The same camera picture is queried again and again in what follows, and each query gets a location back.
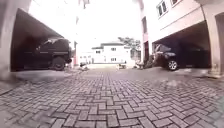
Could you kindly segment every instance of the paved driveway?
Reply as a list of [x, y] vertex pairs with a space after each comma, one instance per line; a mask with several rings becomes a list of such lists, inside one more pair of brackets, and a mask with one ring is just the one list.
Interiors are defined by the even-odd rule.
[[0, 97], [10, 128], [224, 128], [224, 85], [158, 69], [89, 70]]

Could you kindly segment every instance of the car wheel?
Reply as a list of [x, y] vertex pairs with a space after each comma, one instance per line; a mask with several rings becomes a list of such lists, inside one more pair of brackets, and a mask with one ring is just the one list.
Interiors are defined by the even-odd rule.
[[54, 58], [52, 68], [56, 71], [63, 71], [65, 69], [65, 60], [61, 57]]
[[169, 60], [167, 63], [167, 67], [170, 71], [175, 71], [178, 69], [178, 63], [176, 60]]

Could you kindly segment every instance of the car door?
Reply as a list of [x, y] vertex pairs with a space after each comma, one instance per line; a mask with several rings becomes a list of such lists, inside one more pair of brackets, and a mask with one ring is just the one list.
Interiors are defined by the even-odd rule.
[[46, 41], [37, 48], [36, 56], [39, 58], [40, 61], [49, 61], [51, 59], [51, 47], [52, 43], [50, 41]]

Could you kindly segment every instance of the car window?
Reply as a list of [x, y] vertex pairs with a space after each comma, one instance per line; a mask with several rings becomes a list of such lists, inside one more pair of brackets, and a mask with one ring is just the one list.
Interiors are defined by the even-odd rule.
[[171, 51], [171, 48], [169, 48], [166, 45], [160, 44], [156, 47], [155, 51], [156, 52], [168, 52], [168, 51]]

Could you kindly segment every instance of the house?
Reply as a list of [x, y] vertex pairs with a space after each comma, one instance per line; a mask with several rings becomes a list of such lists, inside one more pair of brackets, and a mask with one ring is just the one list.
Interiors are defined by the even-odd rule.
[[211, 74], [223, 74], [223, 0], [139, 0], [139, 5], [146, 52], [152, 54], [160, 42], [194, 43], [210, 51]]
[[78, 56], [79, 64], [85, 63], [85, 64], [92, 64], [93, 63], [93, 52], [82, 52]]
[[93, 63], [128, 63], [131, 60], [131, 48], [123, 43], [102, 43], [100, 47], [92, 48]]

